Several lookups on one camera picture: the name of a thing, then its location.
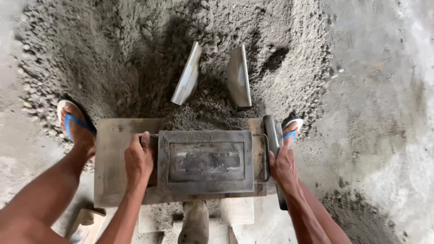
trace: left hand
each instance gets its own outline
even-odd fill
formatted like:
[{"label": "left hand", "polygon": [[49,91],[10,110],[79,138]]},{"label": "left hand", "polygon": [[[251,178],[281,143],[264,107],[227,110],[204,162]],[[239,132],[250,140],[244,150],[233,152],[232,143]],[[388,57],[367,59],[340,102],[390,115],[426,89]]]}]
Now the left hand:
[{"label": "left hand", "polygon": [[130,146],[125,150],[125,169],[127,171],[127,188],[148,185],[154,168],[152,149],[149,145],[149,132],[134,134]]}]

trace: right hand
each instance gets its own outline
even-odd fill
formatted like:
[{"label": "right hand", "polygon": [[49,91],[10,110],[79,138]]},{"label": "right hand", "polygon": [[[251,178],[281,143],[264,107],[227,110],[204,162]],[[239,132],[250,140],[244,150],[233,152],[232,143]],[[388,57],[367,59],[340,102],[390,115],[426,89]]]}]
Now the right hand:
[{"label": "right hand", "polygon": [[152,149],[149,145],[149,132],[134,134],[130,146],[125,150],[125,169],[127,171],[127,188],[148,185],[154,168]]},{"label": "right hand", "polygon": [[277,159],[270,151],[270,173],[274,181],[288,193],[296,193],[300,188],[294,151],[291,148],[282,146],[279,149]]}]

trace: metal plate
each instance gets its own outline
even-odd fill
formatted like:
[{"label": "metal plate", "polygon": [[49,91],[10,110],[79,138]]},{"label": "metal plate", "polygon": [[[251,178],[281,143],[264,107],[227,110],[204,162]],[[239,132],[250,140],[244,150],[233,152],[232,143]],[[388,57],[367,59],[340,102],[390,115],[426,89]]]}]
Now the metal plate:
[{"label": "metal plate", "polygon": [[253,192],[250,131],[160,131],[158,188],[171,195]]}]

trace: flip-flop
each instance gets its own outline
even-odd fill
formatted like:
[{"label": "flip-flop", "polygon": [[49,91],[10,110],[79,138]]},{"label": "flip-flop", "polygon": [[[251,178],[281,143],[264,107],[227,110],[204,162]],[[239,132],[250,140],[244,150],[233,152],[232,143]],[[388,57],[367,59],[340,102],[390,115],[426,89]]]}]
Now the flip-flop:
[{"label": "flip-flop", "polygon": [[[61,100],[61,101],[57,104],[57,117],[59,118],[59,122],[60,122],[60,123],[62,123],[62,109],[63,109],[63,107],[65,107],[65,105],[66,105],[67,103],[70,103],[70,104],[74,105],[74,106],[77,108],[77,110],[80,111],[80,113],[83,115],[83,112],[80,110],[80,108],[78,108],[78,106],[75,105],[73,102],[68,101],[68,100]],[[90,125],[90,124],[89,124],[90,122],[88,122],[88,121],[82,121],[82,120],[80,120],[79,118],[74,117],[74,116],[72,116],[70,113],[68,113],[68,114],[65,116],[65,130],[66,130],[66,133],[68,134],[69,139],[71,139],[71,141],[72,141],[72,137],[71,137],[71,134],[69,133],[69,122],[70,122],[71,120],[72,120],[73,122],[75,122],[75,123],[81,125],[82,127],[88,129],[90,132],[92,132],[93,135],[96,136],[96,130],[94,129],[95,127],[94,127],[93,125]]]},{"label": "flip-flop", "polygon": [[286,123],[286,125],[282,129],[282,131],[284,131],[285,128],[287,126],[289,126],[289,124],[292,123],[292,122],[294,122],[294,121],[297,122],[297,129],[295,129],[295,130],[293,130],[293,131],[291,131],[291,132],[286,133],[286,134],[283,135],[283,139],[286,139],[286,138],[289,138],[289,137],[293,136],[293,139],[291,140],[291,143],[289,144],[289,146],[293,145],[294,140],[296,139],[296,136],[297,136],[297,132],[296,131],[300,130],[300,128],[302,127],[303,120],[300,117],[295,117],[295,118],[291,119],[288,123]]}]

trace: blue strap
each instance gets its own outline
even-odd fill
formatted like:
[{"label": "blue strap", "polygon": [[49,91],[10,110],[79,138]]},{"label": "blue strap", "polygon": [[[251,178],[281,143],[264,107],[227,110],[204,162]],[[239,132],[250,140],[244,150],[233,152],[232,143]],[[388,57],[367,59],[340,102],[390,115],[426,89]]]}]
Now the blue strap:
[{"label": "blue strap", "polygon": [[65,116],[65,130],[66,130],[66,133],[68,134],[69,139],[71,139],[71,141],[72,141],[72,138],[71,138],[71,134],[69,133],[69,121],[70,120],[83,126],[84,128],[88,129],[90,132],[92,132],[92,134],[95,135],[95,132],[89,127],[89,125],[86,122],[83,122],[82,120],[72,116],[71,114],[67,114]]},{"label": "blue strap", "polygon": [[293,136],[293,139],[291,140],[291,143],[289,144],[289,146],[293,145],[294,140],[296,139],[296,136],[297,136],[297,132],[295,130],[293,130],[293,131],[283,135],[283,139],[289,138],[291,136]]}]

